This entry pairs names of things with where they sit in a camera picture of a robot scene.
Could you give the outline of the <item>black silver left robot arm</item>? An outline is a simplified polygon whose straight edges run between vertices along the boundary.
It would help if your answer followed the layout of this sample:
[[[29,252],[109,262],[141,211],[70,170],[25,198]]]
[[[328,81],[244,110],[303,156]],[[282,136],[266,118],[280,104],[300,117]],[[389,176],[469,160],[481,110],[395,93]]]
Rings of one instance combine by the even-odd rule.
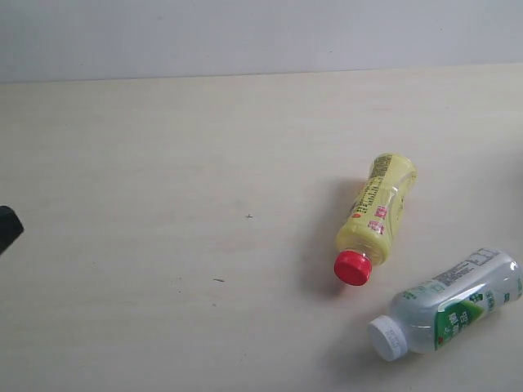
[[[25,231],[16,212],[3,205],[0,207],[0,255],[2,255]]]

